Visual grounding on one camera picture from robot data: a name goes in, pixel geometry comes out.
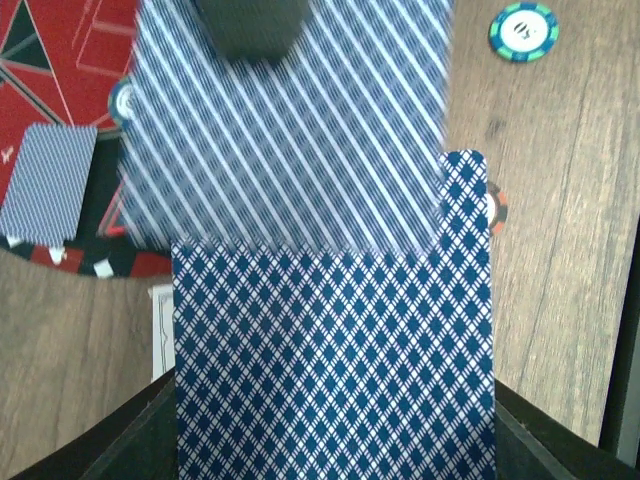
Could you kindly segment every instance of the green and blue poker chip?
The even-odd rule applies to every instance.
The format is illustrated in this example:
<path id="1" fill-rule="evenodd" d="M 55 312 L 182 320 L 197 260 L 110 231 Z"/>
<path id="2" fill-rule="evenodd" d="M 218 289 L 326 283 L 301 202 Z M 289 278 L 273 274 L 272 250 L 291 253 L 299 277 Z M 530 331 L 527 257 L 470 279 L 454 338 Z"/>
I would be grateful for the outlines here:
<path id="1" fill-rule="evenodd" d="M 512 62 L 533 62 L 558 40 L 554 13 L 540 3 L 518 2 L 505 8 L 491 24 L 489 41 L 498 55 Z"/>
<path id="2" fill-rule="evenodd" d="M 123 77 L 114 85 L 109 94 L 109 115 L 116 125 L 127 128 L 133 118 L 131 101 L 133 100 L 133 85 L 129 77 Z"/>

